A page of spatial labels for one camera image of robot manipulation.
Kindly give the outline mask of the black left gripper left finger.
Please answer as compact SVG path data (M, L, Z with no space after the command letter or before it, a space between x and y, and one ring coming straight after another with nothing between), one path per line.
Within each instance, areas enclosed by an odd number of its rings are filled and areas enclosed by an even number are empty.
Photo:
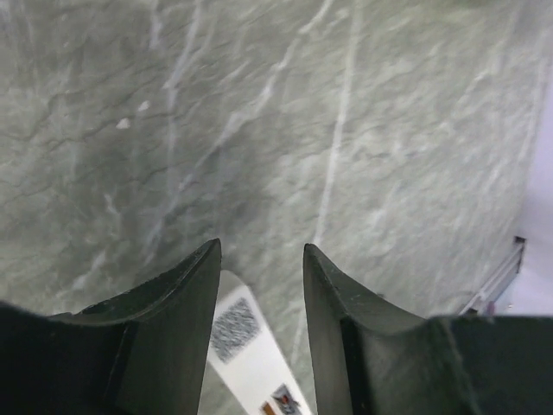
M219 288L212 239L79 313L1 305L4 414L195 414Z

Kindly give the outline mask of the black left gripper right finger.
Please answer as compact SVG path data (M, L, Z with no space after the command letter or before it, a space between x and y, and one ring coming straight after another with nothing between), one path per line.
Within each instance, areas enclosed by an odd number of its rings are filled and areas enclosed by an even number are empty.
M549 414L552 321L423 319L303 251L308 338L321 414Z

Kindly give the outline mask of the white remote control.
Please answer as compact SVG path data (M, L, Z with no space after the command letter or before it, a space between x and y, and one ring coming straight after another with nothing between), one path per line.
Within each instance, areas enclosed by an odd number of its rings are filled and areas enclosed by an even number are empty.
M220 273L207 361L248 414L262 414L282 384L302 414L312 412L251 289L227 270Z

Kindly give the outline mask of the battery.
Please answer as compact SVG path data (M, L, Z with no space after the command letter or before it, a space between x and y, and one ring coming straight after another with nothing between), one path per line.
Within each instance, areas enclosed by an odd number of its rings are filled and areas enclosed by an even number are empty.
M263 415L301 415L300 404L296 401L286 385L280 385L265 401L260 412Z

